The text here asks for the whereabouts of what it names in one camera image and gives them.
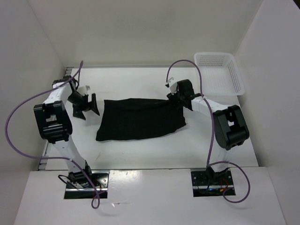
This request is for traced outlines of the black shorts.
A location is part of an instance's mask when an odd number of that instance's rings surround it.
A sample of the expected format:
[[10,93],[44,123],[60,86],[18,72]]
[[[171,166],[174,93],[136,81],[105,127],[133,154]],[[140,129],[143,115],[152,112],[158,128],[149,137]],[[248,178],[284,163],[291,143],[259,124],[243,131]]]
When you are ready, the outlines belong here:
[[162,137],[186,126],[183,108],[170,100],[105,100],[96,141],[129,141]]

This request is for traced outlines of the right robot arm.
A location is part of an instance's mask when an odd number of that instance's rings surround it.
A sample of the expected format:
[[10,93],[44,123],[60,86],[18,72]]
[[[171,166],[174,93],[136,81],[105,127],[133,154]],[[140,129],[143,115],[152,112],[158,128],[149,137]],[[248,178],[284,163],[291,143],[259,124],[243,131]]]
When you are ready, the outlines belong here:
[[241,146],[249,138],[249,130],[238,105],[223,105],[195,93],[189,79],[176,81],[170,78],[166,87],[167,97],[178,106],[200,113],[212,119],[212,141],[206,165],[206,180],[217,184],[228,170],[233,148]]

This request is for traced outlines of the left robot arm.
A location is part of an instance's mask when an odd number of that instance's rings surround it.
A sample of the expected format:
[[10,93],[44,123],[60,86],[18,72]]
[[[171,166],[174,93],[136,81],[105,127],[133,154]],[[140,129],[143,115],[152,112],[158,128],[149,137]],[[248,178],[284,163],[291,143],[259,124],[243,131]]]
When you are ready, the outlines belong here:
[[73,117],[86,120],[84,112],[100,115],[96,94],[89,101],[88,87],[78,90],[78,81],[70,75],[52,83],[54,90],[42,103],[34,106],[37,127],[42,139],[53,144],[62,157],[68,158],[68,179],[84,188],[90,188],[94,176],[87,161],[80,155],[72,139],[73,127],[65,103],[72,103]]

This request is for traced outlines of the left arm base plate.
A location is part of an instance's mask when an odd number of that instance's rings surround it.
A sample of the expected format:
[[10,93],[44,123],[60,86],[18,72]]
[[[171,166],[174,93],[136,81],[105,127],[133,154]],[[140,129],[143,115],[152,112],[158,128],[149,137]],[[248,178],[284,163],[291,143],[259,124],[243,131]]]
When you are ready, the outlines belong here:
[[[91,181],[93,182],[100,199],[107,199],[108,184],[109,184],[109,171],[92,170]],[[71,181],[69,176],[58,175],[58,178],[66,185],[64,192],[64,199],[95,199],[96,191],[94,187],[88,182],[78,183]]]

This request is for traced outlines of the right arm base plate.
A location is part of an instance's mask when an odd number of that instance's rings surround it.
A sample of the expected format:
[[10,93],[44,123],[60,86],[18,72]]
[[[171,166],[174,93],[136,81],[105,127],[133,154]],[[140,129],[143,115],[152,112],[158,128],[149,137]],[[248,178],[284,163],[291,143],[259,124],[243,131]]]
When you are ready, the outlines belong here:
[[191,170],[193,197],[215,197],[236,195],[230,169],[214,173],[205,168]]

